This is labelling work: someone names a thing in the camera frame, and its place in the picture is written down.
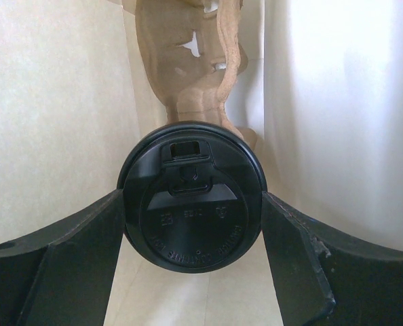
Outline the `single brown cup carrier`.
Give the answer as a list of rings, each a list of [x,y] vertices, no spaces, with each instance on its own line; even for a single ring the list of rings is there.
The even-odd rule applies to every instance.
[[[225,109],[248,65],[238,39],[241,8],[241,1],[137,1],[136,36],[167,123],[215,124],[254,149],[255,131],[234,126]]]

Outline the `brown paper bag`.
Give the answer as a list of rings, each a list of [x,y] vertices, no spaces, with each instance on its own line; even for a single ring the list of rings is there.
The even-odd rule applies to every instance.
[[[258,135],[269,190],[403,251],[403,1],[245,1],[248,66],[226,108]],[[166,121],[133,1],[0,1],[0,243],[108,194]],[[106,325],[281,325],[262,239],[179,274],[121,251]]]

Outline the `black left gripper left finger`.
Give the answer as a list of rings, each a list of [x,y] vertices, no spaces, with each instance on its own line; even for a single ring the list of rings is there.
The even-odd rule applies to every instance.
[[[103,325],[124,225],[123,192],[0,244],[0,325]]]

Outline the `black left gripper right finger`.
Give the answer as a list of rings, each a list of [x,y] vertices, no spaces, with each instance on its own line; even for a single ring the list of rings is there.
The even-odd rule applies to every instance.
[[[403,251],[262,196],[262,231],[285,325],[403,325]]]

